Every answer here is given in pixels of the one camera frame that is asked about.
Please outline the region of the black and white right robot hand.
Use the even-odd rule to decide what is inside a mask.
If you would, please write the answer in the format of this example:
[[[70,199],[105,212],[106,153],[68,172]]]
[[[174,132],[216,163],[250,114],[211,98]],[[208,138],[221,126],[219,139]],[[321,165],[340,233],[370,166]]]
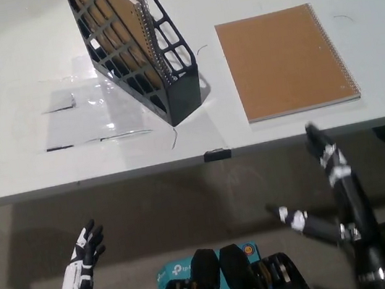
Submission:
[[[351,246],[359,286],[385,281],[385,240],[371,203],[339,146],[313,123],[305,126],[308,147],[321,165],[336,201],[339,221],[286,206],[267,204],[266,211],[295,232],[336,246]]]

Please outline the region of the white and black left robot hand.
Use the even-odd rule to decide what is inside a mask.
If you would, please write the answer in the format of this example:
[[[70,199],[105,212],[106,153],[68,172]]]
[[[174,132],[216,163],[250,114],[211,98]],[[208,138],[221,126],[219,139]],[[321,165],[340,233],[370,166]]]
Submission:
[[[103,238],[103,226],[94,220],[83,227],[64,271],[62,289],[93,289],[94,268],[106,249]]]

